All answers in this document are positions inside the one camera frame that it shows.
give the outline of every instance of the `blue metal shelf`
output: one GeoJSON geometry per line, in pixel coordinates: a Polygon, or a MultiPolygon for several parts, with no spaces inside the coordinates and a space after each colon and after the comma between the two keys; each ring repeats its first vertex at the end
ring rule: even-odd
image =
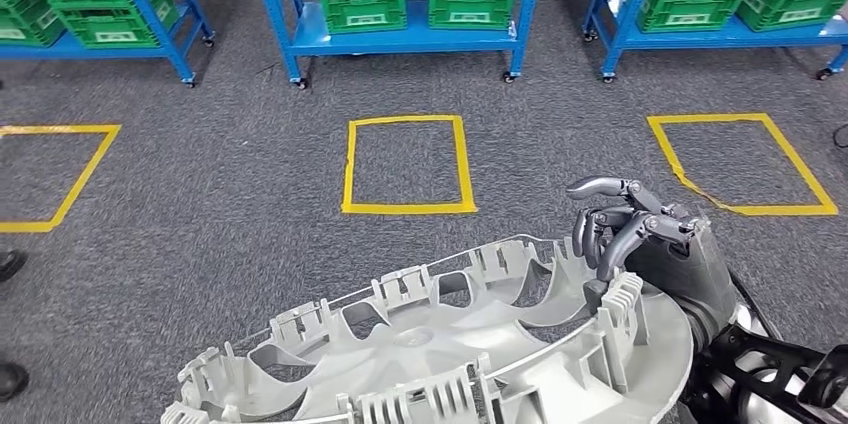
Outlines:
{"type": "MultiPolygon", "coordinates": [[[[175,32],[185,22],[188,7],[179,6],[180,18],[171,32],[175,32]]],[[[167,57],[163,47],[136,49],[86,49],[70,32],[62,36],[50,47],[2,46],[0,54],[7,59],[78,59],[85,53],[86,59],[134,59],[148,57],[167,57]]]]}
{"type": "Polygon", "coordinates": [[[186,55],[200,32],[206,42],[212,42],[215,36],[206,20],[197,0],[182,0],[178,4],[179,19],[165,29],[148,0],[133,0],[150,29],[159,40],[160,46],[147,49],[86,49],[68,32],[50,47],[0,46],[0,59],[135,59],[166,58],[171,61],[182,82],[194,86],[195,72],[191,70],[186,55]],[[191,22],[191,28],[182,43],[176,42],[178,31],[191,22]]]}
{"type": "Polygon", "coordinates": [[[321,4],[292,0],[298,17],[294,32],[286,26],[282,0],[264,0],[283,56],[289,80],[306,87],[297,56],[339,54],[392,54],[417,52],[512,51],[508,77],[521,75],[536,0],[520,0],[516,21],[509,30],[471,31],[430,29],[427,0],[407,0],[407,28],[330,35],[321,4]]]}
{"type": "Polygon", "coordinates": [[[841,52],[819,78],[842,72],[848,61],[848,22],[841,16],[826,25],[754,32],[738,17],[733,16],[718,31],[642,32],[637,18],[644,0],[592,0],[583,21],[586,40],[599,37],[607,48],[601,67],[606,81],[615,77],[618,60],[626,50],[649,49],[738,49],[751,47],[842,46],[841,52]],[[612,29],[605,26],[603,14],[612,14],[612,29]]]}
{"type": "Polygon", "coordinates": [[[321,4],[307,2],[298,21],[291,52],[299,56],[326,56],[369,52],[379,45],[386,52],[498,51],[515,49],[515,31],[452,31],[430,29],[427,0],[407,0],[407,27],[397,31],[327,33],[321,4]]]}

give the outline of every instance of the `shelf caster wheel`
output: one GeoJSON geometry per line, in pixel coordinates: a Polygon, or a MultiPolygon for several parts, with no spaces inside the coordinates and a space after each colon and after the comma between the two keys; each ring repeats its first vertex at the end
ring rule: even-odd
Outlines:
{"type": "Polygon", "coordinates": [[[820,81],[827,80],[827,78],[831,77],[831,76],[833,76],[833,71],[831,71],[828,68],[824,68],[821,71],[816,73],[816,79],[818,79],[820,81]]]}

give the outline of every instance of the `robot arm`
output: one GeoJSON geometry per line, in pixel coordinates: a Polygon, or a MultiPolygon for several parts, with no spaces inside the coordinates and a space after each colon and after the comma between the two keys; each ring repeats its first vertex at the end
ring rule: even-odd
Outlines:
{"type": "Polygon", "coordinates": [[[599,300],[626,268],[674,298],[688,317],[696,359],[681,398],[690,413],[685,422],[848,422],[848,345],[825,355],[734,322],[734,284],[705,217],[664,206],[639,181],[628,179],[590,177],[566,193],[575,200],[622,197],[626,204],[578,215],[574,254],[596,271],[584,287],[587,302],[599,300]],[[746,363],[751,351],[759,355],[746,363]],[[717,383],[727,378],[733,392],[721,393],[717,383]],[[789,392],[793,379],[803,386],[797,395],[789,392]],[[762,400],[768,404],[758,405],[762,400]]]}

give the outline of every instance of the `gray carpet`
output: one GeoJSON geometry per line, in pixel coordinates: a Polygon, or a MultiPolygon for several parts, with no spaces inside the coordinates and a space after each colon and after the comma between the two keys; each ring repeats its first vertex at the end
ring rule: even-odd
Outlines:
{"type": "MultiPolygon", "coordinates": [[[[194,90],[157,60],[2,64],[0,122],[123,129],[59,227],[0,234],[0,247],[31,253],[0,286],[0,357],[33,379],[0,422],[158,422],[177,371],[206,347],[399,265],[517,232],[562,236],[578,209],[564,185],[597,173],[640,177],[708,213],[730,265],[788,339],[822,350],[848,341],[844,213],[718,210],[674,178],[645,122],[767,112],[844,211],[848,153],[830,133],[848,121],[848,76],[810,78],[832,49],[632,53],[605,85],[602,47],[578,30],[586,0],[539,0],[513,85],[499,81],[498,53],[399,55],[304,59],[314,88],[299,92],[260,0],[202,1],[220,38],[211,52],[193,50],[194,90]],[[408,113],[462,116],[479,212],[340,214],[348,121],[408,113]]],[[[671,127],[687,171],[716,197],[811,199],[762,129],[671,127]]],[[[49,214],[94,145],[3,138],[0,216],[49,214]]],[[[356,159],[357,199],[457,197],[438,126],[363,131],[356,159]]]]}

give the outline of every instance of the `yellow floor tape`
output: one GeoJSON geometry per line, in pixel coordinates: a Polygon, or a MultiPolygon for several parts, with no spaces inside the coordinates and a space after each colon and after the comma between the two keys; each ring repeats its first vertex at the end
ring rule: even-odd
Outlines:
{"type": "Polygon", "coordinates": [[[668,116],[648,116],[648,124],[651,126],[651,129],[654,131],[654,134],[657,137],[657,141],[660,144],[660,149],[662,149],[663,154],[665,154],[666,159],[668,159],[668,163],[671,165],[672,172],[677,178],[683,183],[684,186],[692,189],[698,194],[704,196],[709,199],[716,206],[727,209],[729,211],[737,212],[739,214],[743,214],[745,216],[834,216],[839,214],[839,209],[836,207],[836,204],[833,203],[833,200],[830,196],[827,195],[824,188],[819,184],[819,181],[813,176],[813,173],[810,172],[810,169],[801,159],[801,156],[795,151],[795,148],[792,147],[792,144],[786,139],[780,129],[774,124],[774,121],[768,116],[768,114],[756,113],[756,114],[689,114],[689,115],[668,115],[668,116]],[[795,166],[795,169],[801,174],[801,177],[804,179],[804,182],[807,183],[807,186],[819,200],[819,204],[806,205],[806,204],[798,204],[798,205],[767,205],[767,206],[731,206],[725,204],[715,197],[710,196],[706,192],[704,192],[697,184],[692,182],[686,177],[685,172],[683,171],[683,165],[680,164],[680,159],[677,158],[677,154],[675,154],[674,149],[671,147],[671,142],[668,140],[668,136],[663,130],[664,124],[693,124],[693,123],[705,123],[705,122],[738,122],[738,121],[752,121],[759,122],[763,124],[766,129],[768,129],[769,133],[772,135],[774,140],[777,142],[777,145],[780,146],[780,149],[786,154],[786,157],[792,162],[795,166]]]}
{"type": "Polygon", "coordinates": [[[73,126],[0,126],[0,137],[11,135],[31,135],[31,134],[106,134],[94,155],[85,165],[82,174],[77,178],[68,195],[62,200],[59,209],[53,214],[49,221],[12,221],[0,222],[0,232],[49,232],[54,227],[61,224],[62,219],[70,210],[71,205],[79,196],[88,178],[94,172],[94,168],[100,163],[100,159],[106,154],[106,150],[115,140],[118,131],[121,130],[120,125],[102,124],[102,125],[73,125],[73,126]]]}
{"type": "Polygon", "coordinates": [[[456,115],[415,115],[388,116],[359,119],[348,123],[347,165],[345,166],[344,195],[342,212],[347,214],[455,214],[477,212],[474,195],[471,191],[471,172],[468,167],[468,152],[465,145],[465,131],[462,118],[456,115]],[[396,124],[400,122],[438,122],[447,121],[453,126],[456,146],[456,163],[459,180],[459,202],[433,204],[376,204],[353,202],[353,166],[356,155],[356,128],[372,124],[396,124]]]}

